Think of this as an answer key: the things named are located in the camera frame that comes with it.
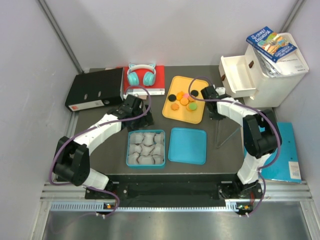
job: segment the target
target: white plastic box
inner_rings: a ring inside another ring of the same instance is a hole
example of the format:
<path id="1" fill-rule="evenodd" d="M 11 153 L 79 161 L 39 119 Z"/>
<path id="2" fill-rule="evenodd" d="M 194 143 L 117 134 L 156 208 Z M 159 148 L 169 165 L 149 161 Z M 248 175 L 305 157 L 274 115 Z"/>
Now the white plastic box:
<path id="1" fill-rule="evenodd" d="M 280 33 L 297 46 L 290 33 Z M 299 49 L 296 55 L 309 67 Z M 255 108 L 278 107 L 295 88 L 306 73 L 286 77 L 269 77 L 262 72 L 260 63 L 251 45 L 242 56 L 221 57 L 220 76 L 226 93 L 233 98 L 243 98 L 246 105 Z"/>

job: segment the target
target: white wall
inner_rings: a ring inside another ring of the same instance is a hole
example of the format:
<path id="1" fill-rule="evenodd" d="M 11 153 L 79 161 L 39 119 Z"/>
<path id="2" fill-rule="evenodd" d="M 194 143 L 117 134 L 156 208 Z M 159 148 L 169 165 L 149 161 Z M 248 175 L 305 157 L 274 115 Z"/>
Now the white wall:
<path id="1" fill-rule="evenodd" d="M 294 2 L 47 0 L 84 69 L 217 65 L 222 55 L 243 55 L 247 36 L 262 27 L 278 31 Z"/>
<path id="2" fill-rule="evenodd" d="M 289 32 L 310 72 L 276 109 L 280 121 L 292 122 L 302 177 L 320 212 L 320 2 L 307 0 Z"/>
<path id="3" fill-rule="evenodd" d="M 0 239 L 30 233 L 76 70 L 35 0 L 1 2 Z"/>

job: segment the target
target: cat ear headphones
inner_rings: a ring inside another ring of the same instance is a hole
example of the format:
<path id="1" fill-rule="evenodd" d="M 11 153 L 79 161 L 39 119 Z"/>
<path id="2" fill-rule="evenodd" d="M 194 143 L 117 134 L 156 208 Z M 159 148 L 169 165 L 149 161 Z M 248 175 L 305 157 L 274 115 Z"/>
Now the cat ear headphones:
<path id="1" fill-rule="evenodd" d="M 128 82 L 131 86 L 136 86 L 139 85 L 139 77 L 137 75 L 136 72 L 134 72 L 137 69 L 148 69 L 152 72 L 146 72 L 143 76 L 143 85 L 145 86 L 152 86 L 153 84 L 155 84 L 156 81 L 156 64 L 139 64 L 139 65 L 135 65 L 135 64 L 129 64 L 129 69 L 126 73 L 127 78 L 128 78 Z"/>

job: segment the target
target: orange round snack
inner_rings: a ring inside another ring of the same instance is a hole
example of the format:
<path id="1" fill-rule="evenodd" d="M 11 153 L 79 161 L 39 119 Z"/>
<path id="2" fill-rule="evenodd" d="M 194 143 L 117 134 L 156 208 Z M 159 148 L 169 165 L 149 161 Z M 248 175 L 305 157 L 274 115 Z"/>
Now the orange round snack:
<path id="1" fill-rule="evenodd" d="M 176 103 L 173 103 L 173 104 L 171 104 L 171 109 L 174 110 L 174 111 L 176 111 L 176 110 L 179 109 L 179 105 L 176 104 Z"/>
<path id="2" fill-rule="evenodd" d="M 181 91 L 181 92 L 179 92 L 177 95 L 176 95 L 176 99 L 178 100 L 178 101 L 180 101 L 183 97 L 184 97 L 184 92 L 183 91 Z"/>
<path id="3" fill-rule="evenodd" d="M 180 103 L 185 106 L 189 103 L 189 100 L 188 100 L 188 98 L 183 97 L 183 98 L 181 98 Z"/>
<path id="4" fill-rule="evenodd" d="M 194 100 L 194 99 L 193 99 L 192 97 L 190 97 L 190 96 L 188 97 L 188 100 L 189 100 L 189 102 L 191 102 L 191 103 L 194 102 L 194 101 L 196 101 L 196 100 Z"/>

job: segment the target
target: black table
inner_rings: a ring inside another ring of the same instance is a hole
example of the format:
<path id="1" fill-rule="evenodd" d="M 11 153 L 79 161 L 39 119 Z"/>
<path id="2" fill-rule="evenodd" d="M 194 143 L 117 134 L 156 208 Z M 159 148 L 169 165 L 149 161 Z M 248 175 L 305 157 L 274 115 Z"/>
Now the black table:
<path id="1" fill-rule="evenodd" d="M 194 78 L 207 76 L 212 79 L 216 87 L 222 87 L 218 66 L 167 66 L 165 67 L 165 92 L 168 93 L 174 76 Z M 128 131 L 111 136 L 96 148 L 90 156 L 90 166 L 106 175 L 143 175 L 143 174 L 230 174 L 236 173 L 244 160 L 241 132 L 238 131 L 222 147 L 216 148 L 215 134 L 217 124 L 209 118 L 209 112 L 204 110 L 199 124 L 177 121 L 165 118 L 162 109 L 167 95 L 152 96 L 152 116 L 154 125 L 146 129 L 162 129 L 166 135 L 166 163 L 163 169 L 132 169 L 126 165 Z M 79 133 L 95 124 L 111 107 L 99 107 L 79 112 L 75 133 Z M 207 152 L 204 165 L 171 162 L 168 160 L 168 149 L 172 128 L 201 129 L 207 133 Z M 219 139 L 223 141 L 236 128 L 237 123 L 224 119 L 220 123 Z"/>

